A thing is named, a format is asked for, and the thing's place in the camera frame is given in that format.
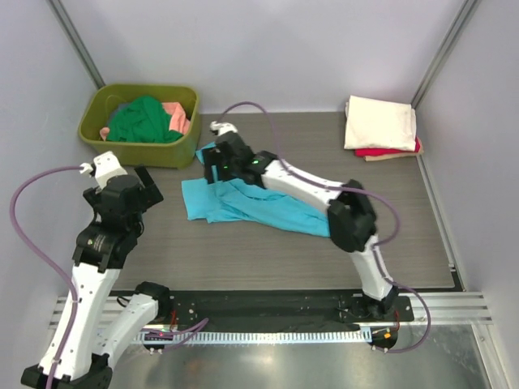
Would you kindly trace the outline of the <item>olive green plastic bin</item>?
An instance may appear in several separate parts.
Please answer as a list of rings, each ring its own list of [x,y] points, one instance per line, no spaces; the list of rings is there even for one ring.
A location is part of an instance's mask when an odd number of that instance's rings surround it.
[[[151,96],[161,102],[178,102],[190,121],[189,131],[173,143],[128,143],[104,141],[100,130],[109,115],[122,103],[140,96]],[[201,133],[200,98],[197,91],[174,84],[116,83],[98,89],[90,100],[79,124],[80,139],[98,154],[112,151],[123,165],[184,169],[195,157]]]

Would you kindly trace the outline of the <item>light blue t shirt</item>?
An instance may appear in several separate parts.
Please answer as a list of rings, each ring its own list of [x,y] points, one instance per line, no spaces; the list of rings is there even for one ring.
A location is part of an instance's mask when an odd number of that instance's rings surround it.
[[[207,183],[205,178],[184,180],[182,197],[188,220],[209,224],[249,221],[276,229],[328,237],[324,214],[287,194],[249,186],[237,178]]]

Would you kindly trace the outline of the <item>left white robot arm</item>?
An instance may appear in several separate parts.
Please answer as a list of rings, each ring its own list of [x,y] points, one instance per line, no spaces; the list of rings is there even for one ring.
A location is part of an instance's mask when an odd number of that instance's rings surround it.
[[[72,274],[65,278],[69,294],[49,348],[22,373],[21,383],[30,388],[109,387],[118,359],[140,330],[172,314],[169,289],[145,281],[105,331],[98,331],[107,297],[144,232],[142,215],[163,196],[142,165],[133,174],[99,163],[81,171],[98,182],[84,192],[94,217],[76,238]]]

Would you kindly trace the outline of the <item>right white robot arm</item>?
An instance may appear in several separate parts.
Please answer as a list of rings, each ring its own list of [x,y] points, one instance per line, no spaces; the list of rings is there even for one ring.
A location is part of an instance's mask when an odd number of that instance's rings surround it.
[[[253,152],[235,130],[212,130],[215,145],[202,151],[209,183],[240,179],[300,200],[327,219],[332,243],[348,253],[362,283],[367,314],[385,320],[395,310],[398,287],[388,274],[376,226],[377,215],[360,182],[333,182],[288,164],[277,155]]]

